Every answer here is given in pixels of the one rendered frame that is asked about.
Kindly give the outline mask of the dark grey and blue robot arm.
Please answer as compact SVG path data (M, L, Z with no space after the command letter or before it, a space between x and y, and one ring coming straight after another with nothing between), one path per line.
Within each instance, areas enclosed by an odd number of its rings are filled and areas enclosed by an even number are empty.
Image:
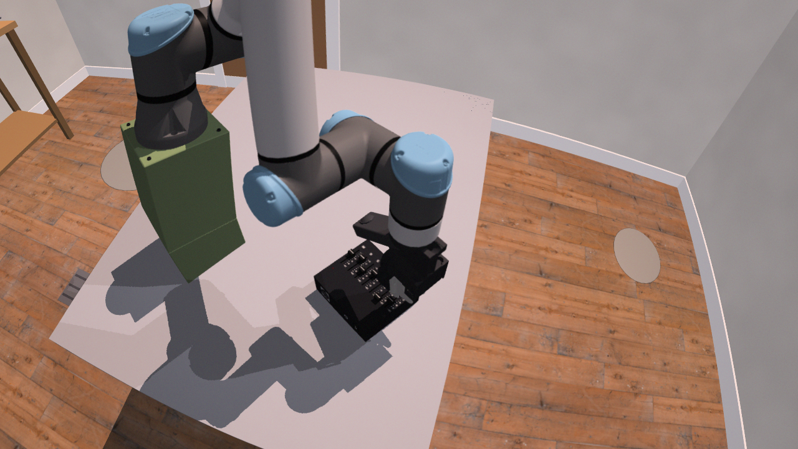
M129 24L128 53L134 130L149 150L196 140L208 126L196 72L244 57L259 165L243 177L243 196L263 224L280 226L362 178L390 195L390 214L363 216L353 224L359 238L400 250L390 234L422 247L441 232L453 181L446 140L401 137L351 110L334 113L319 133L311 0L149 9Z

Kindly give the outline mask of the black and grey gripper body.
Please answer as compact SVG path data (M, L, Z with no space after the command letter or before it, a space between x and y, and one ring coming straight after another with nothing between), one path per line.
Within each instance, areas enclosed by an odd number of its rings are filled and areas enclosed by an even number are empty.
M414 303L416 298L445 277L449 259L442 253L446 251L447 244L438 236L426 247L402 245L391 234L390 241L400 250L389 248L381 258L381 266L387 264L387 273L401 281L405 286L405 294Z

